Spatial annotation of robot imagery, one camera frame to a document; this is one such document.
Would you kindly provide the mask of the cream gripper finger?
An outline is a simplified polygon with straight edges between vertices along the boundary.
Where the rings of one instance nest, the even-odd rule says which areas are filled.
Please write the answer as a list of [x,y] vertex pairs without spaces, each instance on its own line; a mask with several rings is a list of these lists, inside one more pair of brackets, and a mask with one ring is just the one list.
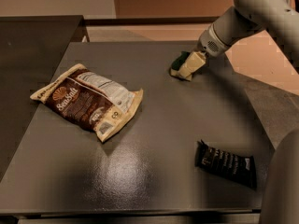
[[206,54],[193,51],[178,70],[178,76],[185,80],[191,80],[192,75],[206,63]]

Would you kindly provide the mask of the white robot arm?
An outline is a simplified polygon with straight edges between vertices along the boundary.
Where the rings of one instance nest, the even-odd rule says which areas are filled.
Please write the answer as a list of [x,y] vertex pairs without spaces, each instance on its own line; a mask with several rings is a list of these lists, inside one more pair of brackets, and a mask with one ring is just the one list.
[[[299,13],[290,0],[234,0],[199,37],[196,47],[173,76],[191,80],[192,74],[242,38],[262,30],[274,39],[292,66],[299,62]],[[263,194],[259,224],[299,224],[299,130],[289,132],[271,160]]]

